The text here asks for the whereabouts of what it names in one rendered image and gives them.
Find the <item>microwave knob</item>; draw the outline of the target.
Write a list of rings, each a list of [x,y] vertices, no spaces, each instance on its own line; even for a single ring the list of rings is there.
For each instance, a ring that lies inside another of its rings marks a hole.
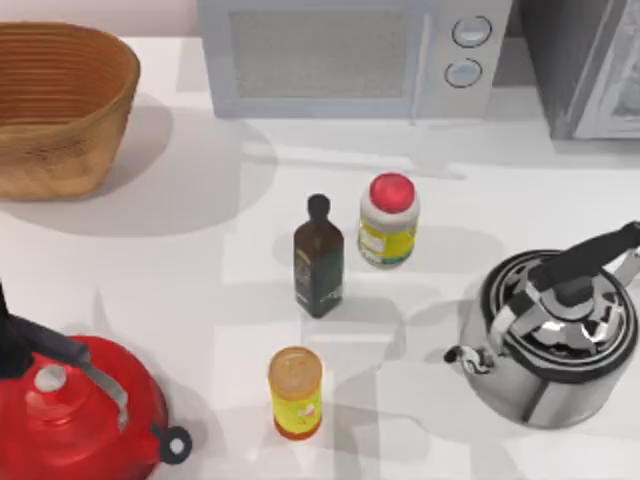
[[[492,30],[492,24],[486,17],[469,16],[456,22],[452,29],[452,39],[462,48],[478,48],[489,40]]]
[[[444,79],[456,89],[469,88],[479,82],[483,76],[481,64],[471,58],[465,58],[447,66]]]

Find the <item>dark green bottle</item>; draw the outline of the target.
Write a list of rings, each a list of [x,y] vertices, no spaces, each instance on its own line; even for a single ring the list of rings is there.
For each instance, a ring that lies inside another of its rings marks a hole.
[[[296,300],[313,318],[325,316],[343,298],[344,236],[329,220],[330,206],[324,194],[311,195],[308,220],[293,237]]]

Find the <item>woven brown basket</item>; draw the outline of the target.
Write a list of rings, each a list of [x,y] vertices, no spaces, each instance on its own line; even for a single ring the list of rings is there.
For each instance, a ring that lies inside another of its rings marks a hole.
[[[121,145],[141,65],[116,36],[0,21],[0,199],[95,191]]]

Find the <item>orange yellow bottle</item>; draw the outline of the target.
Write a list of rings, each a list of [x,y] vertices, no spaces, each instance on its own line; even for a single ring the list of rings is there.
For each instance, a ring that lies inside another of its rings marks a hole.
[[[323,418],[322,363],[303,346],[277,351],[268,367],[272,415],[276,430],[294,441],[306,440]]]

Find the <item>red-lidded yellow jar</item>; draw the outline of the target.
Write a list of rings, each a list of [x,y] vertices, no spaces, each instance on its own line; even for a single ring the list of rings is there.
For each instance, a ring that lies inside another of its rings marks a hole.
[[[412,254],[421,212],[414,183],[405,175],[377,175],[360,200],[358,248],[371,264],[393,268]]]

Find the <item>pale microwave oven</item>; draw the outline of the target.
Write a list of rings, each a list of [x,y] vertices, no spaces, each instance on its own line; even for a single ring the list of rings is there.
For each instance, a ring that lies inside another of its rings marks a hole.
[[[223,118],[471,118],[493,86],[513,0],[198,0],[209,86]],[[456,22],[489,40],[462,48]],[[483,76],[447,84],[471,58]]]

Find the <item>grey cabinet with dark inside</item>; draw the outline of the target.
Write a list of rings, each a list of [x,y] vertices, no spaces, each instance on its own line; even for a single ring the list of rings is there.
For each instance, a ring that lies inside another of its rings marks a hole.
[[[520,0],[557,140],[640,140],[640,0]]]

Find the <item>red kettle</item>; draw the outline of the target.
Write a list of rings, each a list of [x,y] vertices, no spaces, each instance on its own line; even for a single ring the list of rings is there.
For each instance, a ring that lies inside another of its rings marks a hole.
[[[122,345],[12,315],[33,364],[0,381],[0,480],[148,480],[185,462],[191,434]]]

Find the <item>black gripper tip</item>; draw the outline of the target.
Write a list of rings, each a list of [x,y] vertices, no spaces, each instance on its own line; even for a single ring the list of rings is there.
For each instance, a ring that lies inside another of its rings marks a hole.
[[[0,282],[0,381],[21,378],[32,364],[32,352],[14,324]]]

